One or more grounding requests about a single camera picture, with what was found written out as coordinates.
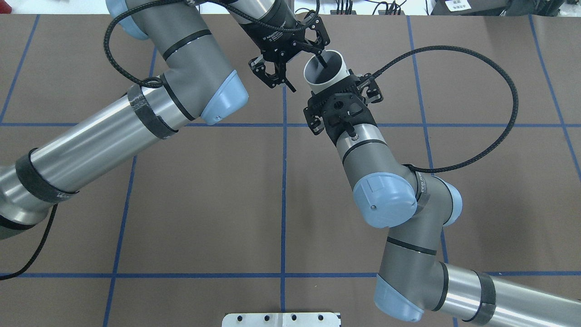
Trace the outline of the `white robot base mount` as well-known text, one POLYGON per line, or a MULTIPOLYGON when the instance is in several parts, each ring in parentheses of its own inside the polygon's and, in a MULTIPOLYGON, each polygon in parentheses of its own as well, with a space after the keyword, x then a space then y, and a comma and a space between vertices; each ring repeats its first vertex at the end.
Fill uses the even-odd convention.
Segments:
POLYGON ((222 327, 340 327, 335 312, 261 312, 227 314, 222 327))

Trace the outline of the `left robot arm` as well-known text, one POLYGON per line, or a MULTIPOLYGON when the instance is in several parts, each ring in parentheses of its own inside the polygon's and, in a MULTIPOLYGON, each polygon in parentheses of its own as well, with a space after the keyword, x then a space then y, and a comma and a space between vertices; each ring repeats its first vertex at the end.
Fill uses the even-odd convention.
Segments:
POLYGON ((42 222, 49 209, 145 148, 201 118, 214 125, 249 95, 197 7, 200 0, 108 0, 113 17, 103 38, 110 64, 132 81, 127 93, 49 143, 1 168, 1 238, 42 222), (116 25, 150 39, 168 65, 141 80, 113 58, 116 25))

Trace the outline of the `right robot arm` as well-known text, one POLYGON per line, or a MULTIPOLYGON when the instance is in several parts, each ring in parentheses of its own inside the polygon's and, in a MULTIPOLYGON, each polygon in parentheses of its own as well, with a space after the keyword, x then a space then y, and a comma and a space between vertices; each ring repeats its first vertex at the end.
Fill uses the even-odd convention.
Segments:
POLYGON ((395 160, 366 102, 330 94, 322 110, 365 221, 388 228, 374 302, 407 322, 427 310, 491 327, 578 327, 580 302, 436 260, 440 232, 456 221, 462 197, 438 177, 395 160))

